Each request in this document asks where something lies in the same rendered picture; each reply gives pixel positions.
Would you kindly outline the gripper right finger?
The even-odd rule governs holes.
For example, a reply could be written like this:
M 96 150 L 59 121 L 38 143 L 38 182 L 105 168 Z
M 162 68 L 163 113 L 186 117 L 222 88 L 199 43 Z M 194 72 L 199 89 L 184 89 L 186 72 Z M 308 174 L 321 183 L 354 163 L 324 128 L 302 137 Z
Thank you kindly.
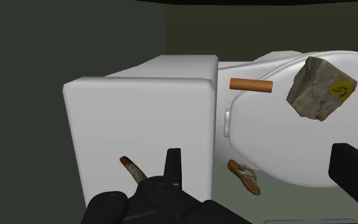
M 334 143 L 328 175 L 358 203 L 358 149 L 347 143 Z

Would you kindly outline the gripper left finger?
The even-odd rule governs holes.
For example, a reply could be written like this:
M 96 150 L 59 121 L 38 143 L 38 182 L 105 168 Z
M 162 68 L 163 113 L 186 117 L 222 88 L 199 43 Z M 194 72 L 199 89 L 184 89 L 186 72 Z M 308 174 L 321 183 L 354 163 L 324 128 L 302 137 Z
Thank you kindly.
M 81 224 L 207 224 L 203 203 L 182 190 L 181 150 L 167 150 L 162 176 L 137 184 L 133 196 L 103 192 L 89 202 Z

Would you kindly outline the rusty brown stick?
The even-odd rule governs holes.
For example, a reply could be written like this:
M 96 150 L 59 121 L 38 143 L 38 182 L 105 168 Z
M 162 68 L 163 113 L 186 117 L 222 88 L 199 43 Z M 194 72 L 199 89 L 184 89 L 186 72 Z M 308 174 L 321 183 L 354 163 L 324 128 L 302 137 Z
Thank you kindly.
M 122 156 L 120 162 L 123 164 L 125 169 L 130 173 L 135 182 L 139 184 L 141 181 L 147 179 L 148 177 L 141 171 L 141 169 L 133 163 L 128 157 Z

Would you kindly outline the white toilet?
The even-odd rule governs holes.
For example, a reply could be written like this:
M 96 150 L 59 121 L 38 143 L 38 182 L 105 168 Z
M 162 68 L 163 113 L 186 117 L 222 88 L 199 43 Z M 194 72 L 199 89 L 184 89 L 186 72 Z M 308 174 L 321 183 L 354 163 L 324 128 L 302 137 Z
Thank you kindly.
M 272 52 L 252 62 L 215 55 L 161 55 L 105 77 L 82 77 L 63 87 L 86 201 L 133 179 L 120 157 L 159 175 L 169 148 L 181 149 L 182 187 L 198 200 L 212 197 L 215 162 L 233 159 L 286 183 L 332 187 L 331 147 L 358 149 L 358 52 L 317 52 L 357 81 L 354 93 L 324 121 L 301 117 L 286 101 L 307 54 Z M 272 93 L 231 90 L 230 79 L 273 82 Z

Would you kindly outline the brown sandal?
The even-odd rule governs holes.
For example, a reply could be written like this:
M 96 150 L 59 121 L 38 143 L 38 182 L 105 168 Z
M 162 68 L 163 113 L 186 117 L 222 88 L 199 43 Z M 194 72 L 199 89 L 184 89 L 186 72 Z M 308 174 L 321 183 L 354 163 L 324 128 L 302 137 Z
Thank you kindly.
M 228 161 L 227 166 L 228 169 L 241 180 L 248 191 L 254 195 L 261 195 L 261 190 L 257 185 L 257 177 L 253 169 L 233 159 Z

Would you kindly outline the grey stone block yellow sticker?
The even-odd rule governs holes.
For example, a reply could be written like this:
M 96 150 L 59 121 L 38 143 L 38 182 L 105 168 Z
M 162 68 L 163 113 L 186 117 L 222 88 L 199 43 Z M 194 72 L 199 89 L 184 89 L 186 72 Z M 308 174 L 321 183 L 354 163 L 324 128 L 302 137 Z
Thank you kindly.
M 293 80 L 286 101 L 301 117 L 323 121 L 354 92 L 357 81 L 318 58 L 308 57 Z

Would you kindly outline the orange cylinder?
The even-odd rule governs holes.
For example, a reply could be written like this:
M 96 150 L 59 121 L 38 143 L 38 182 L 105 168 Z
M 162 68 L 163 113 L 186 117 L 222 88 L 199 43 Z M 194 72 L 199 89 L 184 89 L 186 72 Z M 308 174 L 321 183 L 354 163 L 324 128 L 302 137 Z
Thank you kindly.
M 231 78 L 229 87 L 231 90 L 272 93 L 273 82 L 265 80 Z

